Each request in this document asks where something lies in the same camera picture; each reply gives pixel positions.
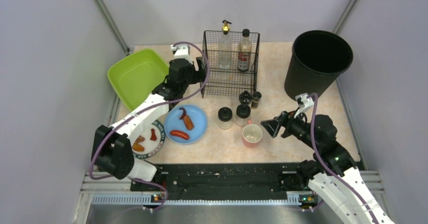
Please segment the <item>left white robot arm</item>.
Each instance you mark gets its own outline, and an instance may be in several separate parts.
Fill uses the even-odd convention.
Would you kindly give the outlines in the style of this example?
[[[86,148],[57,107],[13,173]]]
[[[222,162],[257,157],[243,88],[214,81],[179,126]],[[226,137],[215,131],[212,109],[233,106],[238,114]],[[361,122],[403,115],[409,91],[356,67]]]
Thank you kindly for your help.
[[[190,99],[207,84],[211,66],[206,56],[197,60],[196,67],[190,59],[179,56],[170,61],[169,73],[144,102],[124,119],[111,126],[101,125],[95,131],[89,176],[96,166],[118,180],[129,178],[151,182],[160,174],[157,166],[133,155],[132,143],[159,117],[170,111],[180,101]]]

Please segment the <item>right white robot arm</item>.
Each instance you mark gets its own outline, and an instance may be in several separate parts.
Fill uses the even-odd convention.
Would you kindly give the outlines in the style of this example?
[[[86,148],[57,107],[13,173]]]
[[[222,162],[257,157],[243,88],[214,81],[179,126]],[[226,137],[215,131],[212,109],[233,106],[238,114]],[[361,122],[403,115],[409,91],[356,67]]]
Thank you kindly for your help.
[[[296,171],[301,187],[315,192],[343,223],[393,223],[363,180],[355,160],[336,140],[337,128],[327,115],[307,122],[305,114],[284,111],[261,121],[271,137],[294,136],[314,150],[313,159],[301,162]]]

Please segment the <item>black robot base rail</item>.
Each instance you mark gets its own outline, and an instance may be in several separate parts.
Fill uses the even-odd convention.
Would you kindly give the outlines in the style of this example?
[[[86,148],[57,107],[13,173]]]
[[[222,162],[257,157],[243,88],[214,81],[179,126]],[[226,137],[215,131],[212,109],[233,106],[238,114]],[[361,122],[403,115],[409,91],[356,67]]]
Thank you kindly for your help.
[[[297,163],[160,164],[153,183],[171,201],[288,201],[315,206],[320,198],[304,187]]]

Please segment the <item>brown sauce bottle black cap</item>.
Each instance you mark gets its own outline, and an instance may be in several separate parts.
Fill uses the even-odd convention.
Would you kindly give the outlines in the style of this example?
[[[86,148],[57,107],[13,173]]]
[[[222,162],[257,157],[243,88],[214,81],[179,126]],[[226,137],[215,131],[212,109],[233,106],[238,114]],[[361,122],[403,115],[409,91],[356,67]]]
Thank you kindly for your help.
[[[242,38],[238,44],[238,54],[237,54],[237,69],[240,72],[246,72],[249,70],[251,51],[252,51],[252,42],[249,39],[250,30],[243,29]]]

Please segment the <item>clear bottle gold pump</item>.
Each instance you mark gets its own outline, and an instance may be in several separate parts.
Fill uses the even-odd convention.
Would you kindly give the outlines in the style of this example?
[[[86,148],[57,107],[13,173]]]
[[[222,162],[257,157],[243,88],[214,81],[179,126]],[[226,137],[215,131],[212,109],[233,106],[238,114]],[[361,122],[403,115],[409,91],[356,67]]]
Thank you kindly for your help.
[[[222,24],[222,34],[218,40],[218,62],[221,69],[229,69],[232,61],[231,22],[223,20]]]

